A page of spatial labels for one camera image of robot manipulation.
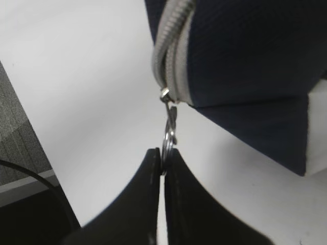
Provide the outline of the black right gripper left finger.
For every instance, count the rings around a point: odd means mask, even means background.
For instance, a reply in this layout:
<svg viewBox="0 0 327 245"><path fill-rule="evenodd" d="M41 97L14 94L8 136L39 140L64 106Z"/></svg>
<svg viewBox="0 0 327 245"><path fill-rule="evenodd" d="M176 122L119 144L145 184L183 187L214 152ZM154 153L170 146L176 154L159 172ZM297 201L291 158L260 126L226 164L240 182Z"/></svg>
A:
<svg viewBox="0 0 327 245"><path fill-rule="evenodd" d="M137 172L119 196L63 244L157 244L160 152L147 150Z"/></svg>

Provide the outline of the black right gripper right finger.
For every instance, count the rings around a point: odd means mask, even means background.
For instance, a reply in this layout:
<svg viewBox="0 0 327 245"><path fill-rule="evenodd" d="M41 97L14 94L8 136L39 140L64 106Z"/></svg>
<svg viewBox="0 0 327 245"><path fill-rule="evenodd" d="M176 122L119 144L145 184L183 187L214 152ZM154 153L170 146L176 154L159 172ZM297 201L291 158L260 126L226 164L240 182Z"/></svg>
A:
<svg viewBox="0 0 327 245"><path fill-rule="evenodd" d="M165 209L169 244L272 244L217 202L192 174L180 152L166 164Z"/></svg>

